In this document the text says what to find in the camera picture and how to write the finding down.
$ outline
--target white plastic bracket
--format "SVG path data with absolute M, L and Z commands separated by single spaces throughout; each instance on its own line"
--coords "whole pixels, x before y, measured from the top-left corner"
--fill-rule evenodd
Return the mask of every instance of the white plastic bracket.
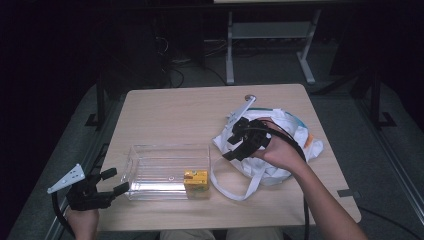
M 243 114 L 247 111 L 247 109 L 249 109 L 253 102 L 256 101 L 256 97 L 251 94 L 246 95 L 244 98 L 246 102 L 234 112 L 230 113 L 227 125 L 225 125 L 226 129 L 233 127 L 233 125 L 241 118 L 241 116 L 243 116 Z
M 60 179 L 55 185 L 47 189 L 47 193 L 54 193 L 62 188 L 70 186 L 76 182 L 85 179 L 84 171 L 81 165 L 77 164 L 71 171 L 69 171 L 62 179 Z

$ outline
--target forearm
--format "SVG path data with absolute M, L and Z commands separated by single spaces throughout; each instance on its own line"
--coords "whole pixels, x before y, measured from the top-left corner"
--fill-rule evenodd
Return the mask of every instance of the forearm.
M 298 164 L 292 174 L 302 188 L 312 216 L 325 239 L 367 239 L 306 163 Z

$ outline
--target dark background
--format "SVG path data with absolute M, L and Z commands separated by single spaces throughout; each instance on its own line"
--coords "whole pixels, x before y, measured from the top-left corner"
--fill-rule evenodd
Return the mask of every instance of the dark background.
M 0 4 L 0 238 L 4 239 L 76 106 L 96 80 L 103 79 L 111 97 L 129 89 L 163 87 L 166 76 L 161 67 L 167 62 L 157 55 L 155 36 L 167 37 L 202 64 L 203 38 L 225 38 L 227 15 L 173 12 L 159 15 L 158 21 L 158 15 L 146 12 L 90 12 L 72 1 Z M 348 74 L 364 65 L 378 69 L 424 129 L 422 10 L 418 1 L 327 8 L 315 41 L 340 43 L 334 74 Z M 273 16 L 253 11 L 239 16 L 245 15 L 259 20 Z

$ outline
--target light wood table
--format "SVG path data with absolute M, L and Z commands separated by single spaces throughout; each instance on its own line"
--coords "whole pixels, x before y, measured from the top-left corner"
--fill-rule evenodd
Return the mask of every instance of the light wood table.
M 324 151 L 310 165 L 341 205 L 359 221 L 353 197 L 339 197 L 348 189 L 324 130 L 302 85 L 261 85 L 186 89 L 137 90 L 128 93 L 103 169 L 116 167 L 118 175 L 98 184 L 110 191 L 120 184 L 127 155 L 137 144 L 211 144 L 211 159 L 220 157 L 212 138 L 226 124 L 226 116 L 253 94 L 252 107 L 282 108 L 299 117 L 324 142 Z M 250 179 L 223 161 L 216 169 L 221 185 L 243 194 Z M 260 186 L 245 201 L 233 201 L 213 186 L 208 200 L 130 201 L 119 196 L 101 210 L 100 231 L 164 229 L 220 229 L 253 226 L 303 225 L 303 194 L 294 178 L 277 186 Z

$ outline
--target yellow box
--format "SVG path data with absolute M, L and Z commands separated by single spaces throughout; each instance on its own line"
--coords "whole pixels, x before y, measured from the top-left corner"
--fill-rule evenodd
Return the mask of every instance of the yellow box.
M 209 197 L 207 170 L 184 170 L 184 187 L 189 199 Z

